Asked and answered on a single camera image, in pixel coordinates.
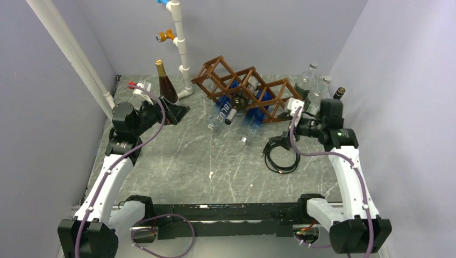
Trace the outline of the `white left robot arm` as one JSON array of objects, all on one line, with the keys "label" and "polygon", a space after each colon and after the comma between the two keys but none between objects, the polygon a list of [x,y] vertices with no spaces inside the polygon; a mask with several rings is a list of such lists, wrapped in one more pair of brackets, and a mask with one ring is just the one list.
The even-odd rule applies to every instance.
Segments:
[{"label": "white left robot arm", "polygon": [[143,101],[140,109],[129,102],[113,108],[102,169],[83,204],[71,219],[61,220],[58,236],[64,257],[115,257],[119,240],[138,223],[149,225],[155,216],[151,198],[132,196],[118,210],[113,206],[145,142],[141,135],[153,125],[177,125],[190,107],[159,97]]}]

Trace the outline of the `black labelled whisky bottle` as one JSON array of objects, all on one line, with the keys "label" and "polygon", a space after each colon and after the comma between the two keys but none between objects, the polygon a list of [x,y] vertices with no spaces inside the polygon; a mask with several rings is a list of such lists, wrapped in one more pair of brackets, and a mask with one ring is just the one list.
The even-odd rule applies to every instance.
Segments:
[{"label": "black labelled whisky bottle", "polygon": [[344,96],[345,92],[346,92],[346,89],[345,89],[344,87],[339,87],[339,88],[336,90],[336,92],[334,93],[334,95],[333,95],[332,98],[333,98],[333,99],[340,100],[340,99]]}]

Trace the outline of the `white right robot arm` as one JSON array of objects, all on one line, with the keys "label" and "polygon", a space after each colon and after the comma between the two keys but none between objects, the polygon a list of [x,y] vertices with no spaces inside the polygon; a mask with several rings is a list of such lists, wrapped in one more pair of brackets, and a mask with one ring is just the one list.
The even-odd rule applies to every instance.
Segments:
[{"label": "white right robot arm", "polygon": [[329,233],[331,248],[338,254],[377,253],[392,232],[368,191],[360,163],[357,136],[344,127],[343,103],[327,98],[320,102],[315,118],[304,112],[305,102],[289,98],[284,108],[291,118],[287,131],[271,140],[292,149],[299,156],[328,156],[342,197],[343,211],[337,211],[323,195],[304,194],[298,201],[299,221],[320,223]]}]

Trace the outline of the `round clear glass bottle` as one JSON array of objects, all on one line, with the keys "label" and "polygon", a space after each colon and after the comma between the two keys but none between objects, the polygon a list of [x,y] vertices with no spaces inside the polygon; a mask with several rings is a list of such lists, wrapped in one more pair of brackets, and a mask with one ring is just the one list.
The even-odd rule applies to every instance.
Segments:
[{"label": "round clear glass bottle", "polygon": [[302,100],[304,100],[309,92],[315,87],[317,78],[315,71],[318,67],[317,62],[311,62],[307,71],[302,72],[298,75],[295,81],[294,89],[299,94]]}]

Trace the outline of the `dark red wine bottle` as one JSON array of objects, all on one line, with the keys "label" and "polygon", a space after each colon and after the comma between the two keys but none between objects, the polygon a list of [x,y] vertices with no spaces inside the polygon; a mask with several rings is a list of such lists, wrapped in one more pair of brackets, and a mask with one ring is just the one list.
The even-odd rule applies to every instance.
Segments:
[{"label": "dark red wine bottle", "polygon": [[179,100],[177,92],[166,74],[162,60],[156,60],[155,65],[159,76],[160,95],[171,103],[177,103]]}]

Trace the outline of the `green wine bottle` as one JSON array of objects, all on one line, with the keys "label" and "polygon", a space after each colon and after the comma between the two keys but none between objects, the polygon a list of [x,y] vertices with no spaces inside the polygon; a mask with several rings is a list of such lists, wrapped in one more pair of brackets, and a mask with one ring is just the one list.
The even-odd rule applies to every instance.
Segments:
[{"label": "green wine bottle", "polygon": [[231,110],[226,116],[224,123],[227,125],[231,125],[235,116],[238,112],[243,111],[248,103],[250,102],[250,98],[245,90],[237,92],[230,101]]}]

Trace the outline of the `blue labelled clear bottle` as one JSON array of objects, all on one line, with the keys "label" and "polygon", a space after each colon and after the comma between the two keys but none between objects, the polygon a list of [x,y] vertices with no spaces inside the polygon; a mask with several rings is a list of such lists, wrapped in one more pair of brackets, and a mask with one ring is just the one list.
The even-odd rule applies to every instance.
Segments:
[{"label": "blue labelled clear bottle", "polygon": [[231,99],[227,95],[219,97],[207,116],[208,128],[214,131],[220,130],[231,109]]}]

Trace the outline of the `clear white labelled bottle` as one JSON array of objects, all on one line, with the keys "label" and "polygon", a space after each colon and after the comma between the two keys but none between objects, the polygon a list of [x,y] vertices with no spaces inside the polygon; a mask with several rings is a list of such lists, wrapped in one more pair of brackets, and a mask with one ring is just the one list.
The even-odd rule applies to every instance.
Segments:
[{"label": "clear white labelled bottle", "polygon": [[325,75],[319,78],[317,85],[308,93],[304,100],[304,111],[316,116],[319,113],[320,102],[325,97],[324,92],[328,89],[332,77]]}]

